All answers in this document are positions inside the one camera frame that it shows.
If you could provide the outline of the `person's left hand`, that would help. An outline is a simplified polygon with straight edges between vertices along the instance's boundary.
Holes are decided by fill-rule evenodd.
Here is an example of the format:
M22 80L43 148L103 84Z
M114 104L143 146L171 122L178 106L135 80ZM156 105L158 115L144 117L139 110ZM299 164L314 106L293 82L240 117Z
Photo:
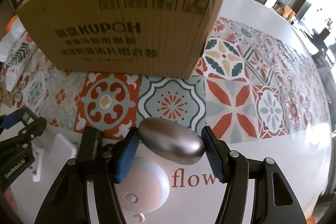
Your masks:
M14 197L14 194L11 190L10 187L8 187L4 192L3 195L6 199L6 201L8 202L8 204L10 205L10 207L12 208L12 210L14 211L15 214L18 213L18 206L17 206L17 202L16 199Z

